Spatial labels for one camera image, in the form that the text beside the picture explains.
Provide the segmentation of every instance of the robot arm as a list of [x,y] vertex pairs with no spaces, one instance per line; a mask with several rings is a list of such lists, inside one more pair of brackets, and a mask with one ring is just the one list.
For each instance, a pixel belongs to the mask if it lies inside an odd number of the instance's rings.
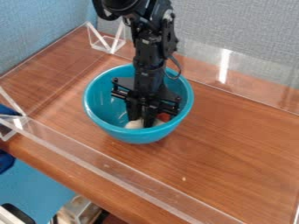
[[173,7],[169,0],[93,0],[99,18],[122,17],[130,27],[134,43],[134,78],[111,80],[111,95],[125,101],[127,120],[142,118],[143,127],[153,126],[158,114],[176,116],[181,97],[164,85],[165,61],[173,58],[178,40],[173,31]]

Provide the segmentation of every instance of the wooden surface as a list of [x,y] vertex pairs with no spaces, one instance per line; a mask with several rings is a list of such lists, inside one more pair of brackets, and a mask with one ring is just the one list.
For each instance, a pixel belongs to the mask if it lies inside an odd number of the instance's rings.
[[[85,116],[81,96],[94,76],[127,60],[86,51],[85,35],[75,31],[42,52],[14,72],[22,78],[5,78],[5,88],[23,109],[38,102],[30,117],[245,223],[290,223],[299,190],[297,116],[190,81],[194,104],[176,131],[157,143],[119,143]],[[91,66],[63,86],[62,81],[90,61]],[[214,70],[202,63],[197,66]],[[5,149],[125,222],[184,223],[22,136]]]

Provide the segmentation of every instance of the wooden table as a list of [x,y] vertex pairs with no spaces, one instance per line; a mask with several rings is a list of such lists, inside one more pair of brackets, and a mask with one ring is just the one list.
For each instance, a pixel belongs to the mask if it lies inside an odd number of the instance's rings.
[[[290,223],[299,190],[297,116],[190,81],[194,104],[177,130],[157,143],[121,143],[86,117],[81,96],[94,76],[127,60],[86,51],[85,38],[85,29],[77,29],[1,80],[27,111],[47,97],[30,117],[245,223]],[[73,79],[70,74],[90,61]],[[193,79],[188,63],[192,60],[184,59],[184,75]],[[196,63],[202,74],[218,71]],[[285,90],[232,73],[242,81],[262,83],[256,95],[269,88]],[[17,135],[3,148],[127,223],[184,223],[27,138]]]

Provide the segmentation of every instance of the blue bowl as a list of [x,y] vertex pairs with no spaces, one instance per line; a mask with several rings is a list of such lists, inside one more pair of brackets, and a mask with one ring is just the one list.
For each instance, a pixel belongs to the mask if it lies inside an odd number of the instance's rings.
[[[177,73],[166,68],[170,75]],[[105,71],[89,84],[83,93],[83,109],[94,124],[117,140],[130,144],[149,144],[162,139],[177,127],[188,115],[193,104],[192,87],[188,81],[164,78],[165,86],[181,96],[181,112],[165,124],[149,129],[125,129],[126,106],[122,100],[110,97],[113,77],[133,77],[131,64]]]

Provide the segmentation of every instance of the teal bowl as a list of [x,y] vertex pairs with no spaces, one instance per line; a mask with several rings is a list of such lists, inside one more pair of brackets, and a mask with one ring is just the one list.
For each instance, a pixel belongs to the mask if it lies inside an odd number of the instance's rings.
[[[166,68],[166,73],[177,73]],[[188,115],[193,104],[193,93],[189,82],[180,77],[178,80],[164,78],[165,86],[181,96],[180,114],[165,124],[149,129],[125,129],[126,105],[122,100],[110,97],[113,77],[133,77],[131,64],[105,71],[87,84],[83,93],[82,106],[93,123],[117,140],[129,144],[149,144],[158,141],[174,130],[182,118]]]

